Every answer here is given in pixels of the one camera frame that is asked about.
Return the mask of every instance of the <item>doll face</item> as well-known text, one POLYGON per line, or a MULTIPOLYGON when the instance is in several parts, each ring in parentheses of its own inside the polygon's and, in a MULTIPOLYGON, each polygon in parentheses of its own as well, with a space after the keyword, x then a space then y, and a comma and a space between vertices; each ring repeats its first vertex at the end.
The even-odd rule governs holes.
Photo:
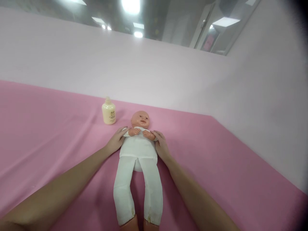
POLYGON ((145 111, 138 111, 132 117, 133 127, 143 127, 148 128, 150 125, 150 117, 145 111))

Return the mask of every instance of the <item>white onesie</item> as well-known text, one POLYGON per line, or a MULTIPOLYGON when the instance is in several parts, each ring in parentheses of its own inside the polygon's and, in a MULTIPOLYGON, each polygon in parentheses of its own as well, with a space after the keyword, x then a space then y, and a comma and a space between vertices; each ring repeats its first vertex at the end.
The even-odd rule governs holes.
POLYGON ((115 177, 113 197, 119 225, 123 225, 135 216, 135 206, 130 190, 133 170, 143 172, 145 181, 144 219, 160 225, 163 212, 163 191, 157 168, 157 153, 154 141, 143 136, 142 127, 136 136, 124 135, 120 150, 120 160, 115 177))
POLYGON ((138 172, 142 172, 142 168, 140 166, 139 158, 151 158, 155 160, 157 164, 157 153, 155 150, 154 141, 149 140, 148 138, 143 136, 143 131, 149 131, 143 127, 134 127, 139 128, 141 131, 136 136, 130 136, 128 132, 124 134, 125 140, 120 150, 120 157, 122 156, 131 156, 136 157, 136 162, 134 166, 134 170, 138 172))

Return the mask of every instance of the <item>ceiling light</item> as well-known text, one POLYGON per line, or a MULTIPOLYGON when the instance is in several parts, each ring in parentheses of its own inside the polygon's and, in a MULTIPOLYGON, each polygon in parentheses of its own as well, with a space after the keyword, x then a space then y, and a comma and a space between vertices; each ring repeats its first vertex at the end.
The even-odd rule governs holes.
POLYGON ((240 21, 239 19, 232 19, 232 18, 224 17, 222 19, 219 19, 216 22, 213 22, 213 24, 217 25, 217 26, 228 27, 228 26, 231 26, 232 24, 237 23, 239 21, 240 21))
POLYGON ((139 31, 137 31, 137 32, 134 33, 134 36, 137 37, 137 38, 142 38, 143 34, 139 31))
POLYGON ((136 27, 136 28, 144 29, 144 25, 143 24, 136 23, 136 22, 133 22, 133 24, 134 24, 134 27, 136 27))
POLYGON ((93 18, 93 20, 95 21, 95 22, 98 22, 98 23, 105 23, 102 19, 100 19, 100 18, 95 18, 95 17, 92 17, 93 18))
POLYGON ((69 0, 69 1, 81 4, 81 5, 87 5, 83 0, 69 0))
POLYGON ((127 13, 138 14, 140 12, 140 0, 122 0, 122 6, 127 13))
POLYGON ((248 1, 246 2, 246 4, 247 4, 247 5, 250 5, 250 6, 253 6, 255 2, 256 2, 256 0, 248 0, 248 1))

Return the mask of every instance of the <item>plastic bottle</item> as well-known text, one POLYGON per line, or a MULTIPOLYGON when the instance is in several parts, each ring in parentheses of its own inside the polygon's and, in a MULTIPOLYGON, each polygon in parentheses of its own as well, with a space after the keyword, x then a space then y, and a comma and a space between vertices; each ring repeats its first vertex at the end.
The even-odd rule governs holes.
POLYGON ((114 124, 116 121, 116 106, 110 101, 110 98, 107 96, 105 103, 102 105, 103 119, 105 124, 114 124))

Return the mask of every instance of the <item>pink sheet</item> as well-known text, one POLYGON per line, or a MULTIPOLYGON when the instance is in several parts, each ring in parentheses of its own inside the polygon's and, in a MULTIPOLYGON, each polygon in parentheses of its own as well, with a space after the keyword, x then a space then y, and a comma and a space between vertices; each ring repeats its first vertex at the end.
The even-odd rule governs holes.
MULTIPOLYGON (((131 115, 145 110, 172 155, 242 230, 291 230, 307 197, 214 118, 114 101, 117 122, 105 125, 104 99, 0 81, 0 217, 103 147, 131 115)), ((119 153, 102 165, 53 230, 118 230, 113 184, 119 153)), ((164 195, 160 230, 197 230, 159 159, 164 195)), ((131 191, 141 226, 142 173, 131 191)))

